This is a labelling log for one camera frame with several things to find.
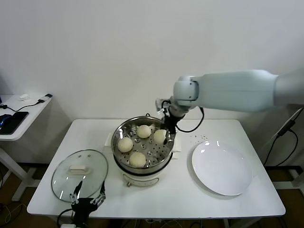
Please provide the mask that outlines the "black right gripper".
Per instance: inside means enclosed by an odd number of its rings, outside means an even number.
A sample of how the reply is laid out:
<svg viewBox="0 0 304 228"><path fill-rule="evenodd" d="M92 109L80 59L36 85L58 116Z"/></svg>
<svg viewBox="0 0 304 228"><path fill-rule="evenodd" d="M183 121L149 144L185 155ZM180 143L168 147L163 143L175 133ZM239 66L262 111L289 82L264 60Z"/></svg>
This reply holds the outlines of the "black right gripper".
<svg viewBox="0 0 304 228"><path fill-rule="evenodd" d="M164 145L175 140L176 133L171 133L169 130L175 130L177 123L181 119L183 119L183 116L165 115L163 123L160 126L160 129L165 130Z"/></svg>

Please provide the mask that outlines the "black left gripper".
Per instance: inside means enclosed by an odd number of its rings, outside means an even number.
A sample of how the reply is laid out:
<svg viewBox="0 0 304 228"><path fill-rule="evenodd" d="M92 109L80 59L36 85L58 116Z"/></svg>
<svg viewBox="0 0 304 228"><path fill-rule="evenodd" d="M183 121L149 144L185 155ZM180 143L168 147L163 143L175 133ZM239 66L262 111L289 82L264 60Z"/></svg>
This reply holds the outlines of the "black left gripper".
<svg viewBox="0 0 304 228"><path fill-rule="evenodd" d="M103 181L99 194L94 199L78 199L78 194L82 187L82 181L75 187L74 192L71 193L71 208L74 211L73 222L87 222L90 213L98 209L97 204L102 204L105 199L105 181Z"/></svg>

